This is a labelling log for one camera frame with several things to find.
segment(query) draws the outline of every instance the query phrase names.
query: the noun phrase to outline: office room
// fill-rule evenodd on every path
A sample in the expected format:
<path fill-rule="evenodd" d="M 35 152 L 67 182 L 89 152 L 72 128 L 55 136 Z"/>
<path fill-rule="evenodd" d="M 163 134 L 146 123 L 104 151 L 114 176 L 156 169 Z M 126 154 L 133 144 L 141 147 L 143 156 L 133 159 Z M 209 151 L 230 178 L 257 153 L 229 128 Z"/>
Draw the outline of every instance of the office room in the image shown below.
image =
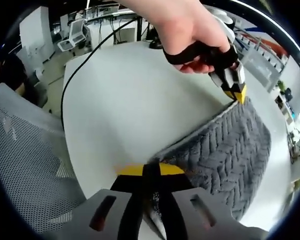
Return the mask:
<path fill-rule="evenodd" d="M 38 236 L 124 236 L 107 225 L 114 209 L 128 217 L 132 203 L 119 211 L 116 198 L 136 196 L 137 183 L 151 186 L 138 195 L 148 197 L 136 233 L 144 240 L 189 237 L 189 226 L 201 234 L 197 220 L 208 230 L 255 227 L 246 237 L 263 239 L 300 199 L 294 22 L 271 0 L 167 1 L 46 0 L 11 18 L 0 42 L 0 185 Z M 172 20 L 157 21 L 164 11 Z M 169 184 L 144 180 L 156 174 Z M 118 184 L 124 177 L 136 187 Z M 176 205 L 177 195 L 191 203 L 174 213 L 175 233 L 162 217 L 171 189 Z M 93 201 L 101 207 L 81 215 Z M 185 206 L 200 216 L 183 215 Z"/>

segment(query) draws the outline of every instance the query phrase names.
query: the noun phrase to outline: black strap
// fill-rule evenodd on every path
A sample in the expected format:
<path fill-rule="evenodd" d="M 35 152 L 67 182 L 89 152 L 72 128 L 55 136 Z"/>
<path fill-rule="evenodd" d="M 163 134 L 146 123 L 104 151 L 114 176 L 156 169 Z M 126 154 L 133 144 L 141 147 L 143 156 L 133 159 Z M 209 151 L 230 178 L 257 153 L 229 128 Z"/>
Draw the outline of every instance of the black strap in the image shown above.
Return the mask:
<path fill-rule="evenodd" d="M 200 56 L 202 62 L 215 69 L 227 69 L 238 60 L 238 54 L 232 45 L 229 51 L 222 53 L 218 47 L 208 46 L 201 41 L 194 42 L 177 55 L 170 55 L 165 50 L 163 52 L 172 65 L 182 65 Z"/>

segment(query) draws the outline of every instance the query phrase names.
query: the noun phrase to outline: office chair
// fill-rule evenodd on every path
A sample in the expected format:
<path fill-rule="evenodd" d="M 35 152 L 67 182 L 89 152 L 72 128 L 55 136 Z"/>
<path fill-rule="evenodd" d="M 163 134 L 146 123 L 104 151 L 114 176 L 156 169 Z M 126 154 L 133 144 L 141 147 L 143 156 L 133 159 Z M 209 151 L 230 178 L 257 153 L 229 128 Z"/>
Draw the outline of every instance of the office chair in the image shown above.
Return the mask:
<path fill-rule="evenodd" d="M 63 41 L 58 42 L 57 44 L 62 52 L 73 49 L 78 43 L 87 39 L 83 31 L 84 23 L 86 21 L 87 20 L 85 19 L 78 19 L 71 22 L 69 37 Z"/>
<path fill-rule="evenodd" d="M 41 235 L 62 228 L 86 199 L 69 160 L 60 119 L 0 84 L 0 182 Z"/>

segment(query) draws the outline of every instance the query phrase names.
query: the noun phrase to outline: hand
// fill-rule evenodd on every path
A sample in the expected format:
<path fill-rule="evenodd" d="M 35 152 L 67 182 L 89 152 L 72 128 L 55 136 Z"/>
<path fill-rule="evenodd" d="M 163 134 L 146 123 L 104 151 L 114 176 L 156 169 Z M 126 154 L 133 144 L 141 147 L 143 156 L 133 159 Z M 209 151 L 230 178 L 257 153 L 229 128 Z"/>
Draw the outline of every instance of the hand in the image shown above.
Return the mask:
<path fill-rule="evenodd" d="M 195 41 L 218 47 L 225 53 L 230 49 L 226 34 L 215 17 L 198 0 L 175 0 L 178 12 L 171 19 L 156 25 L 164 50 L 177 55 Z M 200 57 L 183 65 L 175 65 L 183 73 L 210 73 L 213 66 L 204 64 Z"/>

